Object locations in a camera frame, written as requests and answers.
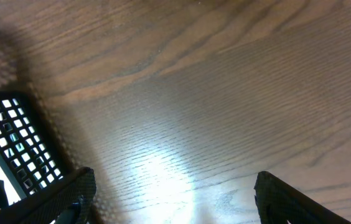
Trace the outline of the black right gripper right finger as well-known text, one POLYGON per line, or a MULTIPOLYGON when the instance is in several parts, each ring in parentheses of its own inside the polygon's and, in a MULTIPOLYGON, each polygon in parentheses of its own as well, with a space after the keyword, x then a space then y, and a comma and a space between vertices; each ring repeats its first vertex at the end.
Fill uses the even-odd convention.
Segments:
POLYGON ((258 173, 255 202, 264 224, 351 224, 270 172, 258 173))

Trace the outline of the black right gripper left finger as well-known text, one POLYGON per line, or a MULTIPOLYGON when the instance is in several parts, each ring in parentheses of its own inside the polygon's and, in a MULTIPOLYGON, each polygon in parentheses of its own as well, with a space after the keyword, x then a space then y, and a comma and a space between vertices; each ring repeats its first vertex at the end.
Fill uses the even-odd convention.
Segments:
POLYGON ((58 182, 0 210, 0 223, 86 224, 96 194, 94 170, 82 167, 58 182))

